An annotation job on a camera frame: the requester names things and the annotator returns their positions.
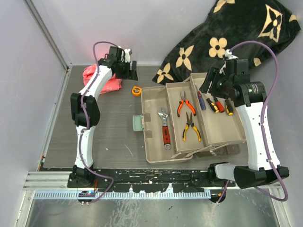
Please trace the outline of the yellow tape measure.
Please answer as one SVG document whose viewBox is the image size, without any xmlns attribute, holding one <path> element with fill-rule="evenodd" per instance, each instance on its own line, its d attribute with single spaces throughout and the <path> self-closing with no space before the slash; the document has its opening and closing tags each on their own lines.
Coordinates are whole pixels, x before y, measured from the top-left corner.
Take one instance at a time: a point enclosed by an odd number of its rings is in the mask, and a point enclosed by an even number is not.
<svg viewBox="0 0 303 227">
<path fill-rule="evenodd" d="M 132 88 L 132 94 L 133 94 L 133 96 L 140 96 L 141 93 L 142 93 L 142 88 L 141 87 L 134 86 Z"/>
</svg>

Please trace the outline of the blue handled screwdriver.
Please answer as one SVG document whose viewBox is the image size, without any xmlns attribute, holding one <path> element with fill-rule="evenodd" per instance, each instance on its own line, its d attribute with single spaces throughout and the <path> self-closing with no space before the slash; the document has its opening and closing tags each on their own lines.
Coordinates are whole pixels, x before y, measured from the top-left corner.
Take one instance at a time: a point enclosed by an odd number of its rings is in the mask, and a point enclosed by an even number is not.
<svg viewBox="0 0 303 227">
<path fill-rule="evenodd" d="M 200 90 L 197 87 L 196 83 L 195 83 L 195 87 L 197 89 L 197 96 L 198 96 L 198 100 L 199 100 L 199 104 L 200 104 L 201 110 L 204 111 L 204 110 L 206 110 L 206 105 L 205 105 L 205 102 L 203 100 L 202 93 L 200 92 Z"/>
</svg>

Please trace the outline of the yellow black screwdriver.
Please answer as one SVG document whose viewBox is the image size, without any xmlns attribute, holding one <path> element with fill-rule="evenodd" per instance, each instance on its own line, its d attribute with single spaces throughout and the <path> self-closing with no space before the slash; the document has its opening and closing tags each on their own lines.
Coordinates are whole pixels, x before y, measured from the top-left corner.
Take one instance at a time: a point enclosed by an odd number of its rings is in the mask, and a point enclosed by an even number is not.
<svg viewBox="0 0 303 227">
<path fill-rule="evenodd" d="M 233 108 L 229 99 L 225 100 L 225 112 L 227 113 L 228 116 L 233 115 Z"/>
<path fill-rule="evenodd" d="M 207 98 L 206 101 L 207 101 L 207 103 L 209 104 L 209 107 L 211 108 L 211 110 L 214 113 L 218 113 L 219 112 L 218 107 L 216 106 L 216 104 L 210 98 Z"/>
</svg>

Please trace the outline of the orange handled adjustable wrench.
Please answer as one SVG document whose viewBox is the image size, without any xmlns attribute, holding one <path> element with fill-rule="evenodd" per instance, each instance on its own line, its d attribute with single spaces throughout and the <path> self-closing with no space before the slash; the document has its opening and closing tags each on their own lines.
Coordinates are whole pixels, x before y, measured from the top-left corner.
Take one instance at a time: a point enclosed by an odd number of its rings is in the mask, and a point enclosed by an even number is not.
<svg viewBox="0 0 303 227">
<path fill-rule="evenodd" d="M 164 107 L 158 109 L 157 113 L 162 121 L 162 136 L 163 136 L 164 148 L 166 150 L 169 150 L 171 149 L 171 142 L 170 142 L 168 123 L 167 123 L 168 114 L 166 113 L 166 109 Z"/>
</svg>

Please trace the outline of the grey green toolbox latch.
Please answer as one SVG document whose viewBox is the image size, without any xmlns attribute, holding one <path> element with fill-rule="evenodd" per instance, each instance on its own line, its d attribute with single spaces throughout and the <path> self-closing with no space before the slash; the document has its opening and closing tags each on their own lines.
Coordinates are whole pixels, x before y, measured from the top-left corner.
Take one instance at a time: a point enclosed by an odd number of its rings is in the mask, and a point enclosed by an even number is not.
<svg viewBox="0 0 303 227">
<path fill-rule="evenodd" d="M 143 124 L 143 115 L 133 115 L 133 131 L 143 131 L 144 124 Z"/>
</svg>

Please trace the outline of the translucent brown plastic toolbox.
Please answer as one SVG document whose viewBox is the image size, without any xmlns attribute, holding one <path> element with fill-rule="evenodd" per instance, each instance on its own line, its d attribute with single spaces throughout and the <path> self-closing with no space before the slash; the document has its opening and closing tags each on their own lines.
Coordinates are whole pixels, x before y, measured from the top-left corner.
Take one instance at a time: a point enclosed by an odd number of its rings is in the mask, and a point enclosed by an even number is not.
<svg viewBox="0 0 303 227">
<path fill-rule="evenodd" d="M 220 159 L 246 159 L 245 135 L 236 111 L 214 113 L 202 95 L 206 110 L 202 111 L 197 87 L 203 84 L 206 73 L 192 73 L 184 82 L 142 89 L 143 136 L 146 160 L 150 164 L 182 163 L 197 156 L 211 162 Z M 167 123 L 171 149 L 164 148 L 162 121 L 157 111 L 168 114 Z"/>
</svg>

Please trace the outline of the red black screwdriver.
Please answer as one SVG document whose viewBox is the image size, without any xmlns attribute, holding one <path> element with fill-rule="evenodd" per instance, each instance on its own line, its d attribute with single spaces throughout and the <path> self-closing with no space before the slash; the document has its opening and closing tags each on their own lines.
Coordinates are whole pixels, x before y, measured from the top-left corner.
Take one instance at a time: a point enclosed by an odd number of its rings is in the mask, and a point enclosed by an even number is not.
<svg viewBox="0 0 303 227">
<path fill-rule="evenodd" d="M 219 110 L 220 113 L 223 113 L 225 111 L 224 109 L 224 106 L 222 105 L 222 103 L 218 100 L 217 97 L 214 96 L 214 101 L 215 101 L 215 104 Z"/>
</svg>

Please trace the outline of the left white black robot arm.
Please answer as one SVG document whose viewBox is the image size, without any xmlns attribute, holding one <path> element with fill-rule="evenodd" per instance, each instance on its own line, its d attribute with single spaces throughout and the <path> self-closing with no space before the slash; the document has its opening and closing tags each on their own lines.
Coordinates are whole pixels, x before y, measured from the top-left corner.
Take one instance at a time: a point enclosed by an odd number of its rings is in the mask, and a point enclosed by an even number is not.
<svg viewBox="0 0 303 227">
<path fill-rule="evenodd" d="M 72 175 L 83 187 L 94 184 L 92 145 L 94 131 L 100 120 L 98 97 L 113 77 L 137 80 L 136 61 L 131 61 L 131 49 L 111 46 L 109 53 L 95 64 L 88 83 L 78 93 L 71 94 L 71 117 L 77 131 L 77 156 Z"/>
</svg>

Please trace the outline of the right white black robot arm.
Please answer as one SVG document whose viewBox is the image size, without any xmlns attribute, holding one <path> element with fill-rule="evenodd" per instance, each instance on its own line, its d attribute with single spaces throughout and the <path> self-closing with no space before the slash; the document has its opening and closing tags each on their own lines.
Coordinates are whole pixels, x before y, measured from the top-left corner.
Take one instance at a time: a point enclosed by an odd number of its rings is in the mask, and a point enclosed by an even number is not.
<svg viewBox="0 0 303 227">
<path fill-rule="evenodd" d="M 211 164 L 208 182 L 219 186 L 224 180 L 235 182 L 241 189 L 282 182 L 289 177 L 288 167 L 281 166 L 272 143 L 267 121 L 267 94 L 263 83 L 252 82 L 247 67 L 221 72 L 211 68 L 200 87 L 219 98 L 233 101 L 243 124 L 248 163 L 237 166 L 227 162 Z"/>
</svg>

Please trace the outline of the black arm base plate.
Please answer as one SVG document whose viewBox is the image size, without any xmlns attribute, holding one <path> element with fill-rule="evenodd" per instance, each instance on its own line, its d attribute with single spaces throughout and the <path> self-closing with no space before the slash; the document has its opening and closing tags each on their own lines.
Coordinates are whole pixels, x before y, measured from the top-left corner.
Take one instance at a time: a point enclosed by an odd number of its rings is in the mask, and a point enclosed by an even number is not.
<svg viewBox="0 0 303 227">
<path fill-rule="evenodd" d="M 103 168 L 97 174 L 70 173 L 68 188 L 94 188 L 98 192 L 165 192 L 172 186 L 173 192 L 203 192 L 206 188 L 223 188 L 226 180 L 212 179 L 206 170 L 199 169 L 110 169 Z"/>
</svg>

